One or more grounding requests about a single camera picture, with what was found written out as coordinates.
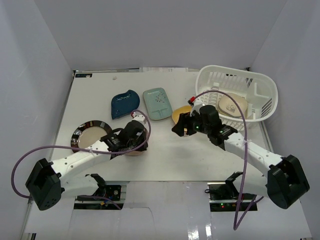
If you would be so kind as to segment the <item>brown square plate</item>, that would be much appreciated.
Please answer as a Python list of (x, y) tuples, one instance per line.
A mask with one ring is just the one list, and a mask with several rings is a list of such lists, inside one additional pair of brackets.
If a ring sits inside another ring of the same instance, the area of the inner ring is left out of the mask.
[(130, 151), (130, 152), (127, 152), (125, 155), (126, 156), (140, 156), (144, 153), (145, 151), (138, 151), (138, 150), (135, 150), (135, 151)]

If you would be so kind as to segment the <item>dark blue leaf plate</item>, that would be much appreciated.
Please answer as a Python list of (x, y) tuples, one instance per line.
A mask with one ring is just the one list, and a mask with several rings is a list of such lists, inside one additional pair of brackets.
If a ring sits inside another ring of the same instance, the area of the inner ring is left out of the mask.
[(140, 97), (135, 91), (129, 89), (125, 93), (117, 94), (111, 100), (111, 118), (114, 120), (129, 115), (138, 109), (139, 105)]

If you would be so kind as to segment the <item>cream square plate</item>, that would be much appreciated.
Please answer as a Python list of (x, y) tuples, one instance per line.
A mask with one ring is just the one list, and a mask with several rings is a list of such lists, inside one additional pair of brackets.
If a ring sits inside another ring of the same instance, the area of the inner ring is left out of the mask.
[[(243, 113), (243, 115), (245, 115), (248, 109), (247, 100), (235, 93), (228, 92), (227, 94), (236, 101), (237, 105), (240, 107), (241, 112)], [(240, 118), (242, 116), (241, 112), (232, 99), (224, 94), (218, 102), (219, 112), (225, 116)]]

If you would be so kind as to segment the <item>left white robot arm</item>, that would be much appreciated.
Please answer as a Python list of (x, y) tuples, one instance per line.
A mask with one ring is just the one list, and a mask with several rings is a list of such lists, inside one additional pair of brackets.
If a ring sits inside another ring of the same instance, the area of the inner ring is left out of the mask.
[(103, 154), (113, 159), (130, 152), (143, 152), (148, 147), (146, 120), (138, 116), (119, 133), (109, 130), (95, 143), (67, 157), (47, 161), (38, 160), (25, 186), (40, 211), (56, 205), (62, 197), (90, 195), (99, 200), (105, 196), (103, 178), (97, 173), (77, 177), (81, 172), (106, 161)]

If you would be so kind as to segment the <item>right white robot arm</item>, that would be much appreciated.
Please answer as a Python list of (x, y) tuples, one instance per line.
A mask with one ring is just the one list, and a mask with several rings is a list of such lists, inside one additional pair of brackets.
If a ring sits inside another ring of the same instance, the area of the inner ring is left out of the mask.
[(213, 145), (246, 160), (262, 173), (262, 178), (248, 184), (248, 193), (268, 197), (282, 209), (290, 207), (310, 190), (298, 158), (293, 155), (284, 157), (246, 142), (235, 128), (222, 123), (212, 105), (181, 113), (171, 130), (180, 137), (205, 134)]

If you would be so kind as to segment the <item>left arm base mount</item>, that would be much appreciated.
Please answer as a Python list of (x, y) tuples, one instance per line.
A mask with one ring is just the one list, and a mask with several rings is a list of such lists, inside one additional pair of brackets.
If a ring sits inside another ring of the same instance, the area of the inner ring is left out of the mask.
[(78, 196), (74, 210), (121, 210), (126, 199), (127, 186), (109, 184), (99, 188), (92, 197)]

